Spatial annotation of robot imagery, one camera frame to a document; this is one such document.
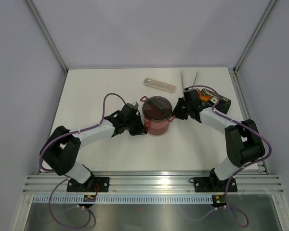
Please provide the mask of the dark red steel bowl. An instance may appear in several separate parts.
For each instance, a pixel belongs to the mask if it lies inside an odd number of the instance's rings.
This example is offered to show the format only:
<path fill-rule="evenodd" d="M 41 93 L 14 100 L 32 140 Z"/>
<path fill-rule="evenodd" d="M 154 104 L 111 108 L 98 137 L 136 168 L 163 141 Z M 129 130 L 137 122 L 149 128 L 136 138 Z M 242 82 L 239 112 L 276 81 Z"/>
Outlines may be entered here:
<path fill-rule="evenodd" d="M 168 121 L 152 122 L 146 121 L 144 127 L 146 131 L 151 135 L 162 135 L 169 129 L 170 123 Z"/>

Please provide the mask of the grey transparent lid with handle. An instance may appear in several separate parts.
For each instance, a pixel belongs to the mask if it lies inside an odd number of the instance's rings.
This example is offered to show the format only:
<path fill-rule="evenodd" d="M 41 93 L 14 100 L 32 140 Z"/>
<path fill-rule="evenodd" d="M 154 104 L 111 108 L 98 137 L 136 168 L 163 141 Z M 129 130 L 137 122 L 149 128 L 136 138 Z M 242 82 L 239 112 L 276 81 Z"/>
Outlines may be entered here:
<path fill-rule="evenodd" d="M 144 118 L 147 117 L 153 120 L 175 119 L 172 115 L 172 105 L 168 99 L 161 96 L 153 96 L 150 98 L 143 96 L 140 101 L 143 103 L 142 113 Z"/>

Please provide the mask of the metal tongs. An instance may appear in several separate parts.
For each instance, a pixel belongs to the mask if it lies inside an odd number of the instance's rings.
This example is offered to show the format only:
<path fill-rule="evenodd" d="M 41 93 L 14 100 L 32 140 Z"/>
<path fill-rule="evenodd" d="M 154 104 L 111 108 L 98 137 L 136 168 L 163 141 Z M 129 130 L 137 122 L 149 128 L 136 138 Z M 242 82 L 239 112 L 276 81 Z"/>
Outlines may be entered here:
<path fill-rule="evenodd" d="M 195 76 L 194 76 L 194 79 L 193 79 L 193 83 L 191 84 L 191 86 L 195 85 L 197 77 L 198 77 L 198 70 L 195 73 Z M 184 84 L 184 70 L 183 70 L 183 68 L 181 68 L 181 85 L 182 85 L 182 91 L 184 92 L 186 87 L 185 87 L 185 84 Z"/>

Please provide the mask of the pink steel bowl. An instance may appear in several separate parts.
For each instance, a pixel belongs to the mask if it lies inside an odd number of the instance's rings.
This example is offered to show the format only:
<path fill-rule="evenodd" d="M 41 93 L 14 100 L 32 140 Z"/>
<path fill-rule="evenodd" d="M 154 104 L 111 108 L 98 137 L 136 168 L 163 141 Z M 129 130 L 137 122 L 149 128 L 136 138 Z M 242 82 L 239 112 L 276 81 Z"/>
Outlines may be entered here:
<path fill-rule="evenodd" d="M 144 118 L 144 124 L 148 127 L 152 127 L 155 129 L 166 127 L 171 121 L 172 121 L 172 118 L 163 119 L 163 120 L 153 120 L 147 117 Z"/>

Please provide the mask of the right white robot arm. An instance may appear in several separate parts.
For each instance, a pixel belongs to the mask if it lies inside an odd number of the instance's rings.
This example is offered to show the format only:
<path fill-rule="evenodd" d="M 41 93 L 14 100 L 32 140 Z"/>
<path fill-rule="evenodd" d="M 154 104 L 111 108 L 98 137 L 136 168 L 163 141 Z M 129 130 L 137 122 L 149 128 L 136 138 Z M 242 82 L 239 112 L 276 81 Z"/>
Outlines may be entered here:
<path fill-rule="evenodd" d="M 235 172 L 263 157 L 265 148 L 253 120 L 235 121 L 218 111 L 216 105 L 204 102 L 197 89 L 185 88 L 172 115 L 180 120 L 191 118 L 225 136 L 227 157 L 209 175 L 210 187 L 219 191 Z"/>

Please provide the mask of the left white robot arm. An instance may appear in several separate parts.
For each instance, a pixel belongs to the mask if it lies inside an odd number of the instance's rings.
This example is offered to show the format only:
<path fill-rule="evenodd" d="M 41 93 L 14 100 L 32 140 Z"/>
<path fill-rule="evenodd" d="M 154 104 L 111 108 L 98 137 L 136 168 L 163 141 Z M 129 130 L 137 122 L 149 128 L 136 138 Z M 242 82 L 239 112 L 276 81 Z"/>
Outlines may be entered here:
<path fill-rule="evenodd" d="M 77 162 L 80 149 L 125 131 L 131 136 L 147 133 L 137 102 L 125 104 L 121 110 L 106 116 L 102 122 L 89 128 L 71 131 L 64 126 L 57 127 L 43 146 L 40 160 L 45 161 L 58 176 L 74 179 L 83 191 L 88 192 L 94 187 L 94 174 Z"/>

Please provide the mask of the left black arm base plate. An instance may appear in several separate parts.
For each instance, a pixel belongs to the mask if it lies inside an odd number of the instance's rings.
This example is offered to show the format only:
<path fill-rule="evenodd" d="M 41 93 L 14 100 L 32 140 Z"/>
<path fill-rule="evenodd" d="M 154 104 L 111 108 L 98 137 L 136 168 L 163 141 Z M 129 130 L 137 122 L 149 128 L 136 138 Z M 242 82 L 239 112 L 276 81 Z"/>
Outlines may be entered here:
<path fill-rule="evenodd" d="M 90 177 L 84 183 L 71 179 L 67 183 L 66 191 L 71 193 L 106 193 L 109 190 L 109 182 L 109 177 Z"/>

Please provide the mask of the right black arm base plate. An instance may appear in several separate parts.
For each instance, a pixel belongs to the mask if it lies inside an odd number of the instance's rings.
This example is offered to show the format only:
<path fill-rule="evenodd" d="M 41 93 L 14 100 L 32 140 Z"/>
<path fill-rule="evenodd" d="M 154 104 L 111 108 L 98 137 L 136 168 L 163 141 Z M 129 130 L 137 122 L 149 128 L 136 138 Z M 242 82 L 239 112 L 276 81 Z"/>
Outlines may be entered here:
<path fill-rule="evenodd" d="M 212 180 L 210 177 L 193 177 L 189 179 L 196 193 L 223 193 L 226 192 L 228 180 Z"/>

